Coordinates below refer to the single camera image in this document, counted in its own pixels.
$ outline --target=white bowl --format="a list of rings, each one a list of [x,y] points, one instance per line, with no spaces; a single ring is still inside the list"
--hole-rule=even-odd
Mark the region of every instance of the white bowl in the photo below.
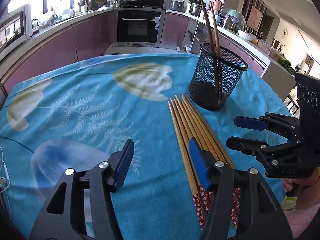
[[[239,37],[246,41],[255,41],[257,38],[252,33],[245,33],[241,30],[238,31]]]

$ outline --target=black mesh cup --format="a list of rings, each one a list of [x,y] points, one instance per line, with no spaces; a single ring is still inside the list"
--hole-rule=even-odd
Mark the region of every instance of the black mesh cup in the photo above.
[[[211,54],[210,43],[202,43],[201,48],[188,93],[198,106],[219,110],[249,67],[241,57],[223,47],[221,58]]]

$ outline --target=silver screw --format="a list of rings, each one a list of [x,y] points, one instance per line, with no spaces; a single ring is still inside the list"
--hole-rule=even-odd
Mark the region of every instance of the silver screw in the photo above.
[[[72,175],[73,172],[74,170],[72,168],[69,168],[69,169],[66,169],[65,174],[69,176],[69,175]]]
[[[214,164],[216,167],[223,167],[224,166],[224,163],[222,161],[217,161],[215,164]]]
[[[109,163],[107,163],[107,162],[99,163],[99,167],[102,168],[102,169],[104,169],[104,168],[106,168],[108,166],[109,166]]]
[[[258,170],[256,168],[251,168],[250,173],[253,175],[256,175],[256,174],[258,174]]]

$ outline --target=ceiling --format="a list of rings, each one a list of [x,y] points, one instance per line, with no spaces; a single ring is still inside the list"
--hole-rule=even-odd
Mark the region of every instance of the ceiling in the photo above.
[[[311,0],[262,0],[281,19],[320,45],[320,14]]]

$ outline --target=oven door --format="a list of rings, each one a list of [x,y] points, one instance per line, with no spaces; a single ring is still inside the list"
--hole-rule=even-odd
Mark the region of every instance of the oven door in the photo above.
[[[118,42],[156,43],[161,12],[145,10],[118,11]]]

